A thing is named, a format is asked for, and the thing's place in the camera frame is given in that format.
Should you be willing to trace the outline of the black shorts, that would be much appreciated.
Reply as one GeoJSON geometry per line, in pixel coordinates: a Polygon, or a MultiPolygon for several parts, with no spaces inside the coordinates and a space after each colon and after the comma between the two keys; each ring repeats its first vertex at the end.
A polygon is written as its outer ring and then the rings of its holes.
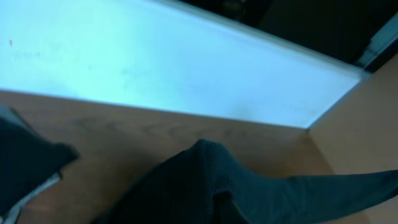
{"type": "Polygon", "coordinates": [[[397,171],[266,177],[201,139],[141,177],[98,223],[322,223],[397,195],[397,171]]]}

